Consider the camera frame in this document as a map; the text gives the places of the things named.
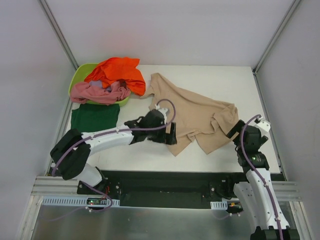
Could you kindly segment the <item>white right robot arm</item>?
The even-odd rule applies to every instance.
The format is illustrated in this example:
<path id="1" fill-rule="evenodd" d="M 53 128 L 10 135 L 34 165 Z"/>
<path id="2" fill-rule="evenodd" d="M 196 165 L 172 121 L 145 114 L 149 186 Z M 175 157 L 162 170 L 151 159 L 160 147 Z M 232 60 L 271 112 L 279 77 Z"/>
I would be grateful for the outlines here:
<path id="1" fill-rule="evenodd" d="M 273 188 L 270 166 L 260 147 L 268 141 L 271 124 L 260 114 L 248 122 L 239 120 L 227 133 L 235 145 L 239 165 L 246 181 L 232 180 L 225 192 L 237 197 L 247 212 L 252 240 L 298 240 L 297 229 L 290 227 Z"/>

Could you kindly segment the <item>beige t-shirt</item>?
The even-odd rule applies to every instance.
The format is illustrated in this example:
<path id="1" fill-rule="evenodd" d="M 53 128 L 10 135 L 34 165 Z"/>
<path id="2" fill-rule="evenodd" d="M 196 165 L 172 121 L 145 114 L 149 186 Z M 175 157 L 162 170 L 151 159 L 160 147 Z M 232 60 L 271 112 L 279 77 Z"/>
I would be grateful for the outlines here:
<path id="1" fill-rule="evenodd" d="M 193 141 L 197 141 L 207 155 L 231 141 L 227 134 L 239 121 L 238 109 L 233 103 L 213 100 L 180 88 L 160 73 L 151 75 L 150 86 L 142 97 L 149 96 L 153 96 L 150 109 L 156 104 L 170 109 L 169 120 L 173 117 L 173 109 L 168 100 L 175 106 L 177 144 L 168 146 L 174 156 Z"/>

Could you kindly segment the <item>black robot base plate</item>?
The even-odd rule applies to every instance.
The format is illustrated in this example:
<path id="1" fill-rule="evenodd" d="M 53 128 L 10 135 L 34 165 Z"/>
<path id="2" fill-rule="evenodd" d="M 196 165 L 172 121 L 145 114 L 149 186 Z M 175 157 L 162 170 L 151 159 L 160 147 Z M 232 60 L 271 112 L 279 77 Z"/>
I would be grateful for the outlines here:
<path id="1" fill-rule="evenodd" d="M 158 172 L 104 170 L 101 189 L 122 207 L 210 209 L 212 202 L 235 196 L 236 172 Z"/>

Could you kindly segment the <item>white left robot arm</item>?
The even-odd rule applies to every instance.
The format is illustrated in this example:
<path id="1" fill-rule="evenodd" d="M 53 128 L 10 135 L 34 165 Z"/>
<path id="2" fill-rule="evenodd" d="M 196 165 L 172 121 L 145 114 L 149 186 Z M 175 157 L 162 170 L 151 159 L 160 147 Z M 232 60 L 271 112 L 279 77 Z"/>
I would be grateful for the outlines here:
<path id="1" fill-rule="evenodd" d="M 126 121 L 123 125 L 97 132 L 70 129 L 50 151 L 55 166 L 52 176 L 59 173 L 63 180 L 76 179 L 88 185 L 94 194 L 107 189 L 107 178 L 91 166 L 88 158 L 101 151 L 149 140 L 165 145 L 177 144 L 176 123 L 167 120 L 167 109 L 152 109 L 145 116 Z"/>

